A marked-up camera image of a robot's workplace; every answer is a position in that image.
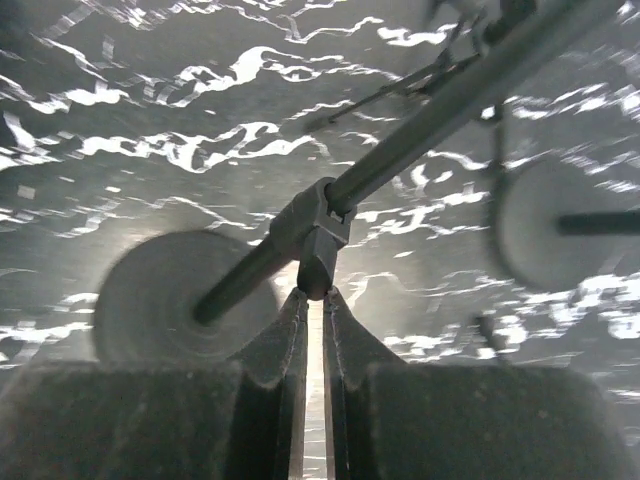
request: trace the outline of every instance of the black round base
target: black round base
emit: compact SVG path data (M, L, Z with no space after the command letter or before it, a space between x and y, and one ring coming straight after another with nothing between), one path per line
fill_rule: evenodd
M248 251L206 231L170 233L130 250L108 274L95 306L98 358L209 362L240 351L278 313L269 282L209 326L193 319L193 309Z
M612 236L563 236L562 215L615 211L612 195L579 168L548 158L525 167L496 201L498 250L514 278L538 290L576 288L613 254Z

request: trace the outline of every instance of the disc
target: disc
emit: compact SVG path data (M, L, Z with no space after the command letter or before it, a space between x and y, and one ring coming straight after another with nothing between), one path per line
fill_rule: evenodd
M562 215L615 211L594 177L558 158L525 167L496 199L495 227L503 263L519 282L557 292L598 275L615 251L613 236L563 236Z
M100 360L212 361L238 352L278 313L265 281L211 325L193 319L197 302L249 248L206 231L170 233L130 250L107 275L93 316Z

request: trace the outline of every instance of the marble countertop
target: marble countertop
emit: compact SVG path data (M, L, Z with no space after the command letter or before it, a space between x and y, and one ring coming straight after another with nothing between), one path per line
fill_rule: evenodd
M435 58L454 16L425 27L426 3L6 0L2 375L32 358L93 358L100 281L133 245L203 227L255 245L294 194L397 127L415 108L406 99L302 131ZM508 168L553 155L638 206L639 42L628 2L515 90ZM640 459L638 242L575 290L519 285L489 251L491 159L490 134L470 124L367 199L336 284L411 361L486 360L465 325L495 316L515 363L574 368L606 389ZM282 292L294 281L295 268L274 279ZM319 452L311 478L324 475Z

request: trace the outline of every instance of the thin black rod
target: thin black rod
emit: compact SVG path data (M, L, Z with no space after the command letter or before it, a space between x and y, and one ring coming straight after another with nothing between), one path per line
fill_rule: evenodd
M206 325L221 317L290 262L291 259L282 255L267 235L198 302L195 320Z
M341 215L350 211L483 108L507 95L559 52L610 18L623 3L624 0L547 3L340 175L327 189L331 209Z
M640 235L640 210L563 215L558 229L562 235Z

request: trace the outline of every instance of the microphone stand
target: microphone stand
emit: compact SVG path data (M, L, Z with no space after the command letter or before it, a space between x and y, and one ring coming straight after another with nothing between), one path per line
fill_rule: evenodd
M536 73L622 7L623 0L554 0L511 31L486 56L441 86L389 137L338 178L299 193L273 219L269 233L195 308L211 324L261 282L299 260L298 287L320 300L333 284L338 251L349 242L357 205L488 105Z

